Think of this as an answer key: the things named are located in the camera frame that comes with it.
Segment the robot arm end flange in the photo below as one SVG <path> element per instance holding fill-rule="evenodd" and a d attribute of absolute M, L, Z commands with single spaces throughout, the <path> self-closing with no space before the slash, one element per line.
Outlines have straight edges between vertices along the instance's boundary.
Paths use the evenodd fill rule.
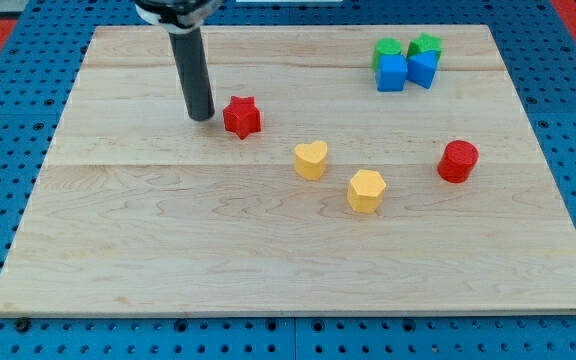
<path fill-rule="evenodd" d="M 168 33 L 187 34 L 204 24 L 221 0 L 134 0 L 138 16 Z"/>

